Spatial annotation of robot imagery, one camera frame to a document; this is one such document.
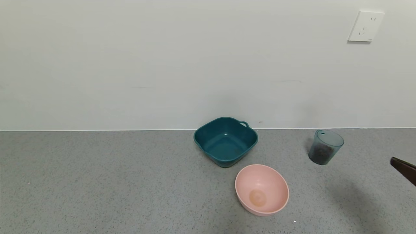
gray countertop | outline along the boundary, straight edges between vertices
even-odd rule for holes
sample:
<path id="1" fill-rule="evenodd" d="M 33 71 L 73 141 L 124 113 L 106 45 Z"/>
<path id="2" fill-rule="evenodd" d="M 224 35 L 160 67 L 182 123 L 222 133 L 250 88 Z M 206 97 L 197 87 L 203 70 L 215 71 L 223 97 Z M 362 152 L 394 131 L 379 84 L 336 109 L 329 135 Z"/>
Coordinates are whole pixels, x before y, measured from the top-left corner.
<path id="1" fill-rule="evenodd" d="M 416 187 L 389 160 L 416 164 L 416 129 L 335 131 L 345 145 L 327 166 L 308 158 L 305 129 L 258 130 L 230 168 L 193 131 L 0 132 L 0 233 L 414 234 Z M 240 205 L 234 180 L 249 164 L 286 179 L 282 211 Z"/>

white wall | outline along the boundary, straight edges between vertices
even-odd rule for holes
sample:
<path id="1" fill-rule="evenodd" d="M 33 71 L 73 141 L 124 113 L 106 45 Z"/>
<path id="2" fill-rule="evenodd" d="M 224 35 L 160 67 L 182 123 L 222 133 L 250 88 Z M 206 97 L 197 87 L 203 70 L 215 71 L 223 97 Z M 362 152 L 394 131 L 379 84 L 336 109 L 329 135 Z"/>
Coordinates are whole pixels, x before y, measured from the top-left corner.
<path id="1" fill-rule="evenodd" d="M 0 0 L 0 129 L 416 127 L 415 4 Z"/>

bowl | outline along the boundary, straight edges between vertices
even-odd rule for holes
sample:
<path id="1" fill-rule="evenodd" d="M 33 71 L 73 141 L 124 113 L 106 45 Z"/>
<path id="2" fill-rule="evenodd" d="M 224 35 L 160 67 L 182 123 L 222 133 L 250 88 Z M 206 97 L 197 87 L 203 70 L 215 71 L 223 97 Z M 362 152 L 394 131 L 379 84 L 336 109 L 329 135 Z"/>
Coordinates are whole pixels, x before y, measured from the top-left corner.
<path id="1" fill-rule="evenodd" d="M 258 137 L 248 123 L 222 117 L 197 129 L 193 139 L 218 166 L 230 167 L 256 145 Z"/>
<path id="2" fill-rule="evenodd" d="M 279 212 L 289 200 L 289 187 L 282 175 L 260 164 L 241 169 L 235 178 L 235 191 L 243 207 L 258 216 Z"/>

teal plastic basin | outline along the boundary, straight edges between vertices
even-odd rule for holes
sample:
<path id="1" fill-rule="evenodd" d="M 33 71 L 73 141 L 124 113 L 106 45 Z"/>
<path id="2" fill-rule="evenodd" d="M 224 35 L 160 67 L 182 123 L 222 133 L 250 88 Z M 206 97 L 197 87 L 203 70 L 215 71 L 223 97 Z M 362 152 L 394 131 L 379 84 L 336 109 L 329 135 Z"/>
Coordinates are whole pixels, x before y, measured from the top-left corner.
<path id="1" fill-rule="evenodd" d="M 215 119 L 195 131 L 195 143 L 220 167 L 230 167 L 257 144 L 257 133 L 244 121 Z"/>

pink bowl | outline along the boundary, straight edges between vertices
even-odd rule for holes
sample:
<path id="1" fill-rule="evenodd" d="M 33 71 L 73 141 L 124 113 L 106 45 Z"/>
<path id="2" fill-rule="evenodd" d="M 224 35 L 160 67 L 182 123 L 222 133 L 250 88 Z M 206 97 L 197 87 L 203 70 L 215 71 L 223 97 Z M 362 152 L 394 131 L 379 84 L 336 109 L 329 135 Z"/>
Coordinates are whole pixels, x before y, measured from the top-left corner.
<path id="1" fill-rule="evenodd" d="M 243 207 L 258 216 L 277 213 L 289 200 L 289 187 L 282 175 L 260 164 L 241 169 L 235 178 L 235 191 Z"/>

